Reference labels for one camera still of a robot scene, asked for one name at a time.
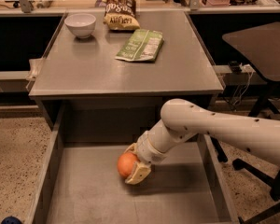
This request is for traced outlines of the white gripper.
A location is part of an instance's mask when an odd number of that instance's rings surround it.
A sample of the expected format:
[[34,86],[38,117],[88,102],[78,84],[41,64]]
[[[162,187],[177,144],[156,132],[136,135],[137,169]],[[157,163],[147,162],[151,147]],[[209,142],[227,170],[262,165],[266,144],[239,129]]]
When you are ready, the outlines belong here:
[[145,131],[137,140],[125,149],[125,153],[136,154],[138,159],[132,168],[132,173],[125,183],[136,185],[144,181],[151,172],[150,164],[157,164],[166,158],[168,137],[162,133]]

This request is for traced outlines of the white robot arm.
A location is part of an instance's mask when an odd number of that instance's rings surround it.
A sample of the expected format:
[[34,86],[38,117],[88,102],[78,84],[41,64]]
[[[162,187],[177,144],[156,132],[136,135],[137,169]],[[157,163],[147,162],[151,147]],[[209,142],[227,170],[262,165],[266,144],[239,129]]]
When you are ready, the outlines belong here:
[[251,154],[280,167],[280,120],[261,119],[208,111],[182,99],[161,108],[161,119],[128,147],[137,158],[125,182],[135,185],[162,162],[173,147],[197,134],[250,150]]

